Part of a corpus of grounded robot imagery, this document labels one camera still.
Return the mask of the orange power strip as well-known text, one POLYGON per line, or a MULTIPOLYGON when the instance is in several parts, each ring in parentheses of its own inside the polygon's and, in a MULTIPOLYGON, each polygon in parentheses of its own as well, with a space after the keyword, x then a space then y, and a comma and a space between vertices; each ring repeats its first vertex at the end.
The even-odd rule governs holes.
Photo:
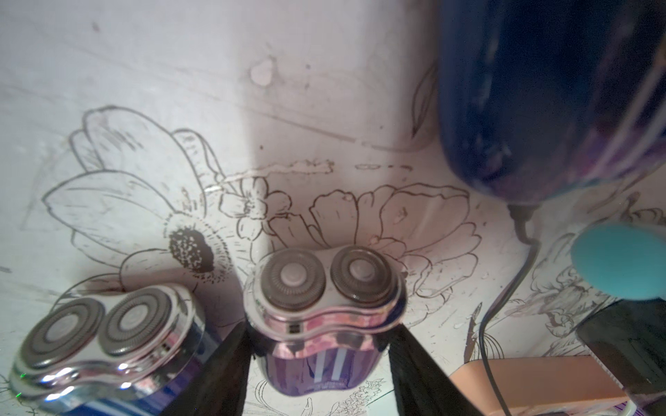
POLYGON ((512 415, 593 415, 628 400, 589 355, 498 359, 489 365, 512 415))

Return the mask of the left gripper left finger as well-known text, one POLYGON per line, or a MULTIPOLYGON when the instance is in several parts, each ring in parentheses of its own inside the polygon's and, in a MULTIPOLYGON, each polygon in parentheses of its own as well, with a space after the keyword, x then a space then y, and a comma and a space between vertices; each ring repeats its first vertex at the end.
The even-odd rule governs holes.
POLYGON ((241 322, 161 415, 241 416, 252 357, 247 323, 241 322))

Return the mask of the blue clip bottom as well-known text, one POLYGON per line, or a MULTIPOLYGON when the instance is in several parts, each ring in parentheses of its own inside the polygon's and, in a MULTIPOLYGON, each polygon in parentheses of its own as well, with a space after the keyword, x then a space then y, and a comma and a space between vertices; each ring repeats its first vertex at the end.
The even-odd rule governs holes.
POLYGON ((11 391, 55 415, 158 415, 220 345, 179 284, 75 298, 24 339, 11 391))

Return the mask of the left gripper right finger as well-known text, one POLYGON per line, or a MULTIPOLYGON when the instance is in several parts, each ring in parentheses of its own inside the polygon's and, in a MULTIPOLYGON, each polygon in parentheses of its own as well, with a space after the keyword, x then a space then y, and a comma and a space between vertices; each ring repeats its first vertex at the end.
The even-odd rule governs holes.
POLYGON ((482 416, 402 324, 390 331, 388 358, 400 415, 482 416))

